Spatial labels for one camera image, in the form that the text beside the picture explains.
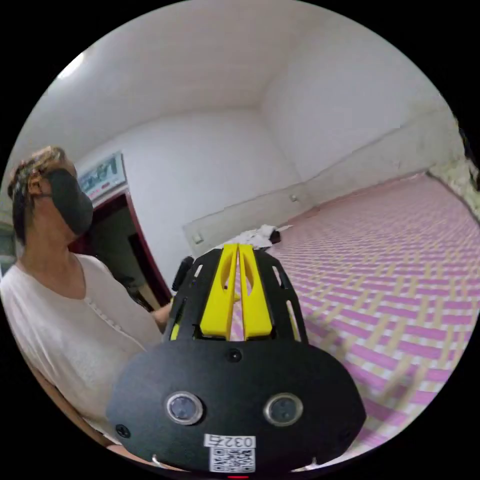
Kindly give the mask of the person's left hand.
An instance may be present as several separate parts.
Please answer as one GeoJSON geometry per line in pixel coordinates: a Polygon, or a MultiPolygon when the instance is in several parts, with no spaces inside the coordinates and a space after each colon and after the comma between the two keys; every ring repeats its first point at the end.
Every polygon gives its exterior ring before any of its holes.
{"type": "Polygon", "coordinates": [[[168,304],[160,307],[159,309],[151,313],[158,329],[162,334],[165,333],[165,330],[169,321],[170,313],[172,310],[172,306],[173,306],[173,298],[170,299],[170,302],[168,304]]]}

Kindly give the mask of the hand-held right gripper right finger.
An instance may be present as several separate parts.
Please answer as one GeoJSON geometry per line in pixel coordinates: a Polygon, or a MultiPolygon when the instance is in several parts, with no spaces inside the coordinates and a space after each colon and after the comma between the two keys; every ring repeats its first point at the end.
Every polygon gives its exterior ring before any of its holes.
{"type": "Polygon", "coordinates": [[[242,325],[246,341],[269,337],[273,328],[255,253],[251,245],[238,246],[242,325]]]}

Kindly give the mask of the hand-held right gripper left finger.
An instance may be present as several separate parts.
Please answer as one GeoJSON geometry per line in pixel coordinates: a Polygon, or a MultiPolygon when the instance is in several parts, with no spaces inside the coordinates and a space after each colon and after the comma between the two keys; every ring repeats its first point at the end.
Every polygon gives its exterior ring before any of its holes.
{"type": "Polygon", "coordinates": [[[236,295],[238,245],[226,244],[212,252],[219,254],[219,258],[199,327],[204,337],[228,341],[236,295]]]}

